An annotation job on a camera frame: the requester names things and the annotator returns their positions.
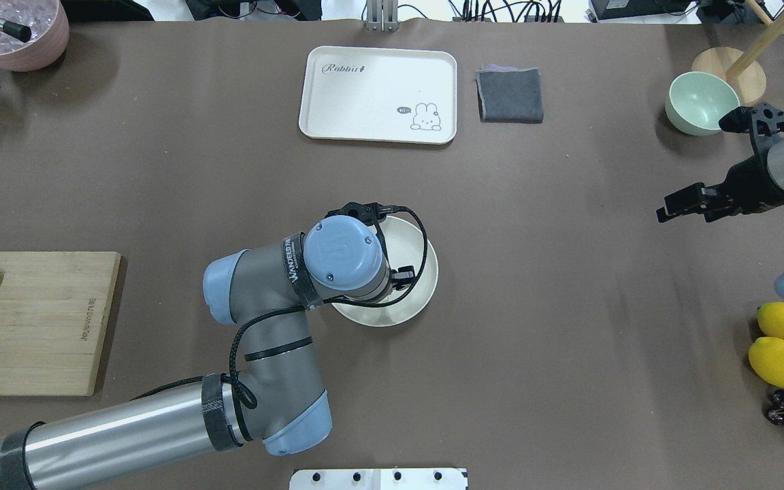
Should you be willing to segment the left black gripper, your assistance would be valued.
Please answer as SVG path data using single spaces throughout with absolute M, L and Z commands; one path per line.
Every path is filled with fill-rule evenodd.
M 407 213 L 414 219 L 417 219 L 417 214 L 408 207 L 382 205 L 377 202 L 349 202 L 339 209 L 333 209 L 327 212 L 326 218 L 345 215 L 359 221 L 359 223 L 365 227 L 373 226 L 374 230 L 376 230 L 374 233 L 376 238 L 374 238 L 370 244 L 355 249 L 355 273 L 357 273 L 358 282 L 361 282 L 362 277 L 366 276 L 367 273 L 379 270 L 379 254 L 376 252 L 377 247 L 379 247 L 380 253 L 382 253 L 384 259 L 389 258 L 388 245 L 382 223 L 390 214 L 397 213 Z

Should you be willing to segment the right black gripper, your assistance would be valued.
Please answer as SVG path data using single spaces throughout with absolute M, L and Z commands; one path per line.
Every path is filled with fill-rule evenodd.
M 784 111 L 770 103 L 739 106 L 719 119 L 726 133 L 746 133 L 752 157 L 733 165 L 719 185 L 693 183 L 664 197 L 658 223 L 704 214 L 707 223 L 738 214 L 759 214 L 784 205 Z

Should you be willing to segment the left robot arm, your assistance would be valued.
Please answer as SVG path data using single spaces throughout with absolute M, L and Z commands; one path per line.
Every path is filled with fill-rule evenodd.
M 300 453 L 332 428 L 329 394 L 308 326 L 327 304 L 382 309 L 406 298 L 425 263 L 390 267 L 382 231 L 401 205 L 349 203 L 307 233 L 210 263 L 206 304 L 238 327 L 227 369 L 131 401 L 0 438 L 0 489 L 82 489 L 259 440 L 271 456 Z

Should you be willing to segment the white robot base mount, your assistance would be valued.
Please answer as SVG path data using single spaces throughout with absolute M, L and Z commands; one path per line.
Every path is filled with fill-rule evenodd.
M 468 489 L 466 469 L 346 468 L 302 469 L 289 489 Z

